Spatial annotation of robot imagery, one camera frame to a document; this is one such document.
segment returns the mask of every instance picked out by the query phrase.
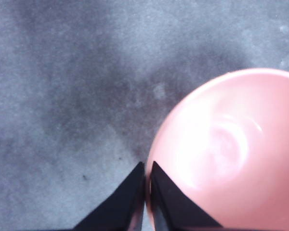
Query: floor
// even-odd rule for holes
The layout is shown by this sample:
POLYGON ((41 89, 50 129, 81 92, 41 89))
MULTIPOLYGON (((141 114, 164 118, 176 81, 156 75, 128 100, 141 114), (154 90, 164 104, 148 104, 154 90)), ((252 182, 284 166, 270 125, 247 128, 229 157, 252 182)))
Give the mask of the floor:
POLYGON ((73 227, 185 95, 251 67, 289 71, 289 0, 0 0, 0 231, 73 227))

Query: gray carpet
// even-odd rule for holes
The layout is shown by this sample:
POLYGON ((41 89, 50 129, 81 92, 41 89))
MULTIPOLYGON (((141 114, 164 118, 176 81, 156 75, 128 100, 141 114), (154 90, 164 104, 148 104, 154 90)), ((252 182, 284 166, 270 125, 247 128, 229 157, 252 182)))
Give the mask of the gray carpet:
POLYGON ((73 227, 186 94, 250 67, 289 71, 289 0, 0 0, 0 231, 73 227))

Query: bowl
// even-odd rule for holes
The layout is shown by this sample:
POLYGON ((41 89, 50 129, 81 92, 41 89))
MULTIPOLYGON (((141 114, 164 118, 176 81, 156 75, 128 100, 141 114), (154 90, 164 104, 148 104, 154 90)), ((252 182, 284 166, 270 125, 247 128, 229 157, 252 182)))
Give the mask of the bowl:
POLYGON ((289 72, 227 73, 175 106, 146 165, 151 221, 153 161, 224 227, 289 231, 289 72))

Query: pink bowl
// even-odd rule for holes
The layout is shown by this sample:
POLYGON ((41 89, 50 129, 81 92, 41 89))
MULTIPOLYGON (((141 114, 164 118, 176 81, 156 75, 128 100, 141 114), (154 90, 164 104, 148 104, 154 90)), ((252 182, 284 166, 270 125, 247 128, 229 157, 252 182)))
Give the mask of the pink bowl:
MULTIPOLYGON (((223 226, 289 231, 289 72, 247 69, 199 87, 154 139, 148 193, 153 161, 223 226)), ((147 206, 152 218, 149 196, 147 206)))

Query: gray floor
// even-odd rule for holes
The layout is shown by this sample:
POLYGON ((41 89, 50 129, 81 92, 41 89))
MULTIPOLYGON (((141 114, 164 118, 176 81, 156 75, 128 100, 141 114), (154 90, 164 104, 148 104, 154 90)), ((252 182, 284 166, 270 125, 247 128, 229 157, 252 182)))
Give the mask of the gray floor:
POLYGON ((289 71, 289 0, 0 0, 0 231, 74 226, 186 94, 250 67, 289 71))

